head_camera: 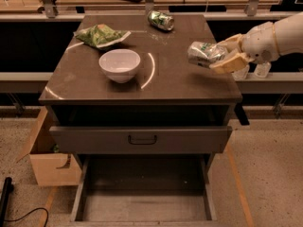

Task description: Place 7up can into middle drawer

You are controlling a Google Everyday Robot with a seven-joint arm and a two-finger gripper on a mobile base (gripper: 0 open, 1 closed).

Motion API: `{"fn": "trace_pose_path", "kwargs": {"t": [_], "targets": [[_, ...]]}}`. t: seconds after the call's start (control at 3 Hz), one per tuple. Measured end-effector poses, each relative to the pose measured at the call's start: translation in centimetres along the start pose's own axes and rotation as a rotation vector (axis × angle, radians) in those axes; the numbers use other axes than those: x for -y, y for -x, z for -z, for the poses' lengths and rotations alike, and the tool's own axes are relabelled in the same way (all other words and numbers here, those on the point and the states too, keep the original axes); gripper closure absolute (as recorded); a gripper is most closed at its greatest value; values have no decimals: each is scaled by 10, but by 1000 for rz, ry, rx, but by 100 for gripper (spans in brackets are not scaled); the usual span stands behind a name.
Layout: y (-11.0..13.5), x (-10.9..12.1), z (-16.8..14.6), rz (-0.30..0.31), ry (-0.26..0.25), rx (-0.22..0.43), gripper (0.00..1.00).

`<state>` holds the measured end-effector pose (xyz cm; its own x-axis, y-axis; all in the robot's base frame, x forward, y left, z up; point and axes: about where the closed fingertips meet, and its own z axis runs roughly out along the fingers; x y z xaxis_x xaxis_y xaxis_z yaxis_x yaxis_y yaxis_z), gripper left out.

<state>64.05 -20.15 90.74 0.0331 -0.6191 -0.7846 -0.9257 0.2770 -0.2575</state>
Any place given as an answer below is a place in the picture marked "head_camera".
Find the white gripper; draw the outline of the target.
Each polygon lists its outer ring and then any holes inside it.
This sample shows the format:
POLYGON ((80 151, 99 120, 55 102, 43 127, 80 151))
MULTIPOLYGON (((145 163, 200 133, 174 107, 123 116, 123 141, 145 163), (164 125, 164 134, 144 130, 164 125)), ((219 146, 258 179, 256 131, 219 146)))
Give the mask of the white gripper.
POLYGON ((261 64, 276 61, 279 58, 275 27, 272 22, 254 26, 244 36, 233 35, 218 42, 218 45, 230 52, 222 60, 209 65, 209 68, 218 74, 239 71, 251 61, 261 64))

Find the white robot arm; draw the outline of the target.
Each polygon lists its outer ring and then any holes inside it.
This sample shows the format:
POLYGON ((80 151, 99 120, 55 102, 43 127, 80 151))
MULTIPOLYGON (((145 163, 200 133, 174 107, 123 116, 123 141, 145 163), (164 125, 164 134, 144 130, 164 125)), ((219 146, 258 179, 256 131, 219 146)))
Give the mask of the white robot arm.
POLYGON ((209 65, 218 74, 243 69, 249 62, 263 64, 281 56, 303 53, 303 12, 254 26, 245 34, 237 34, 219 42, 228 54, 209 65))

